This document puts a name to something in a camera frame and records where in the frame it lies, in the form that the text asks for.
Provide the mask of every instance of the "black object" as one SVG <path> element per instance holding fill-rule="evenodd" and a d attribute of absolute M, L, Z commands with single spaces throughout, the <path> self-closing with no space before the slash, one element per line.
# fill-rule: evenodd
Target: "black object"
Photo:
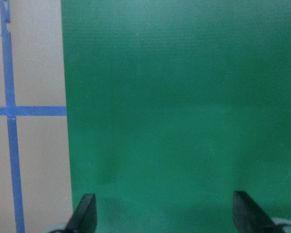
<path fill-rule="evenodd" d="M 291 233 L 291 224 L 275 224 L 244 191 L 235 191 L 233 221 L 239 233 Z"/>
<path fill-rule="evenodd" d="M 83 195 L 65 229 L 49 233 L 94 233 L 97 227 L 95 194 Z"/>

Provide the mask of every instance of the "blue tape strip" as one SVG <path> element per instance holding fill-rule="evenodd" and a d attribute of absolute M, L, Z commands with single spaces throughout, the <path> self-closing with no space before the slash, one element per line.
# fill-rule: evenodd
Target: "blue tape strip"
<path fill-rule="evenodd" d="M 16 233 L 25 233 L 16 116 L 66 116 L 65 106 L 16 106 L 11 35 L 7 28 L 10 22 L 10 2 L 0 0 L 1 37 L 6 106 L 0 108 L 0 115 L 7 116 L 12 189 Z"/>

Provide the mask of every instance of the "bright green strip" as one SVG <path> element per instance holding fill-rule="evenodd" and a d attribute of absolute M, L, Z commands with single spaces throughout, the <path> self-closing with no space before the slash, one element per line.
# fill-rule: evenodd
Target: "bright green strip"
<path fill-rule="evenodd" d="M 64 0 L 74 207 L 97 233 L 236 232 L 291 215 L 291 0 Z"/>

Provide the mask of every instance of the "green mat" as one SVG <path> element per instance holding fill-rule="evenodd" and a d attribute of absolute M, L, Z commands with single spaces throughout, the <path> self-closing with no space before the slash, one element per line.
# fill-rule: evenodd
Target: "green mat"
<path fill-rule="evenodd" d="M 291 214 L 291 0 L 64 0 L 73 204 L 98 233 Z"/>

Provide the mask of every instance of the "torn blue tape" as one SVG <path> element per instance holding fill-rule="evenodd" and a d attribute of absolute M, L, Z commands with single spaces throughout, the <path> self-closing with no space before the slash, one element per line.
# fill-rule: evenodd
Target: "torn blue tape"
<path fill-rule="evenodd" d="M 13 74 L 13 57 L 11 35 L 7 28 L 10 22 L 10 2 L 0 0 L 1 38 L 3 52 L 3 71 L 6 106 L 0 107 L 0 115 L 7 116 L 12 189 L 16 233 L 25 233 L 19 151 L 17 139 L 17 116 L 66 116 L 65 106 L 16 106 Z"/>

